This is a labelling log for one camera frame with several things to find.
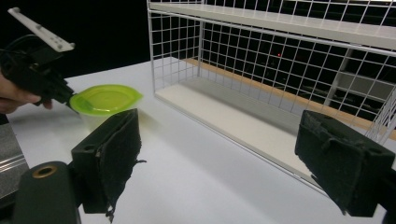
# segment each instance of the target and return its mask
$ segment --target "white table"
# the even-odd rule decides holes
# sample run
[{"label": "white table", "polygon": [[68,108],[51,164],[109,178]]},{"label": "white table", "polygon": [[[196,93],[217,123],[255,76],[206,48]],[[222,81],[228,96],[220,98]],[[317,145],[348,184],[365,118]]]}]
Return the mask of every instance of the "white table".
[{"label": "white table", "polygon": [[[153,96],[150,63],[68,79],[82,91],[123,84],[145,96],[138,105],[143,146],[116,209],[115,224],[139,223],[381,223],[343,216],[329,198],[209,130]],[[30,167],[71,161],[70,150],[89,131],[64,105],[51,111],[25,105],[8,116]],[[85,215],[83,224],[108,223]]]}]

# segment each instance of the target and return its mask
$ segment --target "shelf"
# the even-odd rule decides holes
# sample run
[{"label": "shelf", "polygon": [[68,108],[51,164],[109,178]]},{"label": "shelf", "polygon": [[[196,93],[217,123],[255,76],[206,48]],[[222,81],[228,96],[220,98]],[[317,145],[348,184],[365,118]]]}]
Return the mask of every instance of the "shelf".
[{"label": "shelf", "polygon": [[252,101],[237,91],[201,77],[158,90],[155,94],[288,174],[318,186],[304,163],[294,154],[299,117]]},{"label": "shelf", "polygon": [[201,4],[150,3],[149,7],[151,10],[189,15],[209,20],[232,22],[299,35],[317,36],[381,49],[396,49],[395,27],[357,24],[346,21],[330,21],[273,12]]}]

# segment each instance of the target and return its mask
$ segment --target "wire mesh rack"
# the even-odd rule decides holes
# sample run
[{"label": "wire mesh rack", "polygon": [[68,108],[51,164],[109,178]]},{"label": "wire mesh rack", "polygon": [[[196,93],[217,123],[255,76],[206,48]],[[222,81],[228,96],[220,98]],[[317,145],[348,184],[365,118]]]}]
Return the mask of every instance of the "wire mesh rack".
[{"label": "wire mesh rack", "polygon": [[396,139],[393,0],[151,0],[148,18],[156,94],[204,80],[226,89],[200,90],[212,98],[236,94],[255,116],[248,107],[269,105],[294,129],[283,115],[309,109],[379,144]]}]

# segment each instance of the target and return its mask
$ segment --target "wire grid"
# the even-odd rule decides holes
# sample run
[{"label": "wire grid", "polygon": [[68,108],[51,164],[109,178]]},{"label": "wire grid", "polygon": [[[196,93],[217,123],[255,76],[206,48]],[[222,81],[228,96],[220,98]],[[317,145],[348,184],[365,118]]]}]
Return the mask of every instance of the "wire grid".
[{"label": "wire grid", "polygon": [[[277,12],[284,13],[286,5],[289,5],[287,8],[293,5],[292,14],[300,15],[297,10],[300,4],[309,3],[310,9],[315,4],[322,4],[327,6],[322,11],[322,18],[328,19],[332,4],[343,6],[344,15],[349,7],[359,5],[365,7],[365,12],[354,22],[373,23],[373,20],[364,19],[371,7],[387,9],[378,25],[394,19],[393,2],[354,2],[285,0],[278,5]],[[252,6],[249,1],[206,3],[247,9]],[[253,9],[262,9],[263,3],[265,10],[276,8],[271,1],[255,3]],[[371,130],[367,134],[378,142],[383,141],[380,135],[388,137],[396,125],[389,121],[393,119],[394,109],[388,114],[381,110],[389,107],[385,104],[387,100],[391,105],[396,102],[391,97],[396,83],[391,75],[396,71],[395,57],[356,46],[342,48],[337,42],[309,42],[293,34],[269,35],[262,28],[233,28],[229,23],[218,21],[199,22],[194,18],[149,15],[152,55],[156,60],[153,67],[155,90],[200,76],[299,116],[305,109],[328,114],[363,132]],[[185,59],[190,59],[189,63],[181,61]]]},{"label": "wire grid", "polygon": [[197,60],[200,23],[160,14],[149,14],[154,89],[162,89],[182,80],[196,77],[197,66],[179,59]]}]

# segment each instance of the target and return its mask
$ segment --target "black background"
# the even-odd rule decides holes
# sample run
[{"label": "black background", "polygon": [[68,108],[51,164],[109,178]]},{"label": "black background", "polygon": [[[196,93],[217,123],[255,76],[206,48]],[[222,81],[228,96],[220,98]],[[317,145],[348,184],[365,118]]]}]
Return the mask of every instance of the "black background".
[{"label": "black background", "polygon": [[146,0],[0,0],[0,49],[32,33],[8,14],[11,7],[76,44],[53,65],[64,77],[149,60]]}]

